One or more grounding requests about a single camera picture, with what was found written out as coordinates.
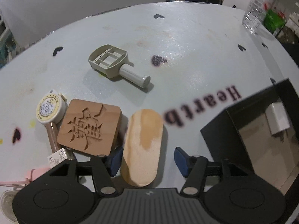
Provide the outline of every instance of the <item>table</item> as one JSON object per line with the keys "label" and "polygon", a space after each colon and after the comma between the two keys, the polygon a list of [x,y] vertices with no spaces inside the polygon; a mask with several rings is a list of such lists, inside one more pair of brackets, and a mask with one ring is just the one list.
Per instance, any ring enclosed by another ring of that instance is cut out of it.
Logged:
{"label": "table", "polygon": [[[180,190],[185,180],[174,163],[175,147],[212,160],[200,130],[223,108],[271,86],[270,77],[289,78],[299,92],[299,69],[291,57],[264,29],[259,35],[248,34],[241,25],[243,14],[213,4],[132,6],[69,24],[24,51],[0,70],[1,181],[23,180],[27,170],[47,166],[50,145],[45,127],[35,120],[35,109],[53,88],[68,103],[78,98],[119,106],[122,136],[138,109],[160,113],[165,120],[162,164],[154,186]],[[146,90],[124,79],[110,81],[90,67],[89,55],[105,44],[126,50],[134,67],[151,76]],[[53,57],[59,46],[63,50]],[[167,62],[154,66],[154,55]],[[225,101],[218,99],[219,91]],[[200,113],[198,102],[205,109]],[[21,138],[12,144],[16,128]],[[88,157],[77,154],[77,159]],[[91,187],[90,179],[86,185]],[[297,208],[287,223],[298,213]],[[2,215],[0,222],[9,223]]]}

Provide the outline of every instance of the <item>silver screw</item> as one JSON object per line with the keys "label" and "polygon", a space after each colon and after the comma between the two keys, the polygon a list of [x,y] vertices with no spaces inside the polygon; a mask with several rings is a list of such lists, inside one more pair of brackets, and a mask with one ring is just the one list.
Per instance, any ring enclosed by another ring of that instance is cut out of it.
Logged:
{"label": "silver screw", "polygon": [[198,189],[194,187],[186,187],[183,189],[183,192],[188,195],[194,195],[198,192]]}
{"label": "silver screw", "polygon": [[106,186],[106,187],[101,188],[101,192],[103,194],[113,194],[115,191],[116,191],[116,189],[113,188],[113,187],[110,187],[110,186]]}

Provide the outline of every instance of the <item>open cardboard box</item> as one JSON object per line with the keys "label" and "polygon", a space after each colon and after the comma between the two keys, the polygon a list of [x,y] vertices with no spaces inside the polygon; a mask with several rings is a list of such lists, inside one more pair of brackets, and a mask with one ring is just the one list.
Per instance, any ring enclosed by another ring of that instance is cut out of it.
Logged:
{"label": "open cardboard box", "polygon": [[[272,136],[266,108],[282,101],[291,127]],[[282,81],[228,107],[201,133],[214,161],[227,158],[254,170],[279,189],[286,211],[277,223],[285,223],[299,203],[299,98],[289,80]]]}

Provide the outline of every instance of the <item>clear water bottle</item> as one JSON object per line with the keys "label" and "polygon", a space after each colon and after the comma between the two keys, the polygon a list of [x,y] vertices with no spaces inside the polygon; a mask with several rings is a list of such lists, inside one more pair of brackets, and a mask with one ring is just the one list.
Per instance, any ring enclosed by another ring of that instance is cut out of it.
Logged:
{"label": "clear water bottle", "polygon": [[256,28],[263,22],[267,10],[271,8],[273,0],[251,0],[245,12],[243,22],[245,28],[255,33]]}

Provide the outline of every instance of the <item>small white box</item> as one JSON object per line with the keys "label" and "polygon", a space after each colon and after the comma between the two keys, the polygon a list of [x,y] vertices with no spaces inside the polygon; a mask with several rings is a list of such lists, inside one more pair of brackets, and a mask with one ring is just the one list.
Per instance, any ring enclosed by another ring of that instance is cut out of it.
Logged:
{"label": "small white box", "polygon": [[56,165],[58,165],[59,163],[61,163],[62,161],[69,159],[72,160],[74,159],[73,153],[68,151],[65,148],[60,149],[57,152],[54,152],[52,155],[50,155],[48,157],[48,162],[50,165],[50,168],[55,167]]}
{"label": "small white box", "polygon": [[282,102],[270,104],[266,109],[266,117],[272,135],[290,127],[288,116]]}

